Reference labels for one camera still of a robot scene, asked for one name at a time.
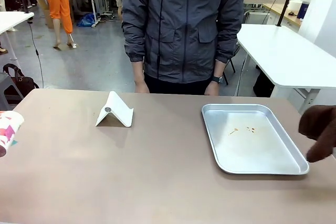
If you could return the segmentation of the person's right hand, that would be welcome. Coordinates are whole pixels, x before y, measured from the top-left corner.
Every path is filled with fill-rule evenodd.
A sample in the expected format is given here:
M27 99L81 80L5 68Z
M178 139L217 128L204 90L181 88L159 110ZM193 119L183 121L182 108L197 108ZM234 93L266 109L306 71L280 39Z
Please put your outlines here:
M134 83L136 93L150 93L150 90L143 79L136 80Z

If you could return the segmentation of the person's left hand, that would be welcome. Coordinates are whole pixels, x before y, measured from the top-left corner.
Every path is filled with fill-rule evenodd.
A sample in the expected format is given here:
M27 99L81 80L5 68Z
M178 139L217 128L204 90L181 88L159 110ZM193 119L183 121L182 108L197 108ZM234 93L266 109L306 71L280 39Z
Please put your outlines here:
M219 83L211 81L205 90L205 95L218 96L219 95Z

